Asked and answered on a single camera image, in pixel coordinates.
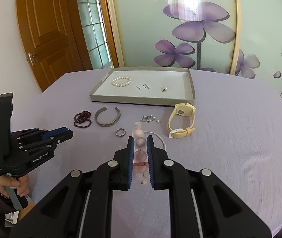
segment yellow watch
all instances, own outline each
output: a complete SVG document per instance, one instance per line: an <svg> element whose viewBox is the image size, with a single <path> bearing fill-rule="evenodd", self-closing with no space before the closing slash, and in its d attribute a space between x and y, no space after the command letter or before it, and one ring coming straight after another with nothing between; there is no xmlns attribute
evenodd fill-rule
<svg viewBox="0 0 282 238"><path fill-rule="evenodd" d="M180 103L175 105L174 111L172 112L168 120L169 138L179 139L190 135L195 130L195 128L193 128L195 122L195 110L196 108L188 103ZM181 116L191 116L193 121L192 125L186 129L172 129L171 120L176 114Z"/></svg>

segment gray tray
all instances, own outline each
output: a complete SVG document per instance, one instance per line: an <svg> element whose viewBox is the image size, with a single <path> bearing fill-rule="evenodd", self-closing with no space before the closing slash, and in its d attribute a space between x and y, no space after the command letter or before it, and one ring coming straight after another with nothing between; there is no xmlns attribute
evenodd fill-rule
<svg viewBox="0 0 282 238"><path fill-rule="evenodd" d="M129 76L127 87L115 87L111 82L119 76ZM93 102L111 102L174 106L194 105L195 90L189 69L164 67L123 67L111 69L89 93Z"/></svg>

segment human hand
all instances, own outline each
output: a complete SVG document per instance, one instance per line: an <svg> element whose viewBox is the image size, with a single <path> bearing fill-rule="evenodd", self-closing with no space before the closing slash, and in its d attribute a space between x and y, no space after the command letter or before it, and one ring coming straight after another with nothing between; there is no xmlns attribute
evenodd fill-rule
<svg viewBox="0 0 282 238"><path fill-rule="evenodd" d="M20 177L17 180L12 176L8 175L0 176L0 193L8 197L9 195L7 194L5 187L18 187L17 195L20 195L20 197L28 195L30 192L29 175Z"/></svg>

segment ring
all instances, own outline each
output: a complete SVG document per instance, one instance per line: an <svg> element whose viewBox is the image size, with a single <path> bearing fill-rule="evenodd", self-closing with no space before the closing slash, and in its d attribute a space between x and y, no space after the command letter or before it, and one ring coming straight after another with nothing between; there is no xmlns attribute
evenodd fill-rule
<svg viewBox="0 0 282 238"><path fill-rule="evenodd" d="M125 129L120 128L116 130L116 136L122 138L125 135Z"/></svg>

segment label sticker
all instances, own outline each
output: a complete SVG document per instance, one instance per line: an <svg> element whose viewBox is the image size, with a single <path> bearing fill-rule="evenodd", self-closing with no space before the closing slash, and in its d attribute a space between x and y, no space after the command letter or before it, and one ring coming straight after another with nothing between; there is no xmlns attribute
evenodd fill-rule
<svg viewBox="0 0 282 238"><path fill-rule="evenodd" d="M108 76L109 76L109 73L107 73L107 74L101 79L101 81L104 82L104 81L106 80L106 78L108 78Z"/></svg>

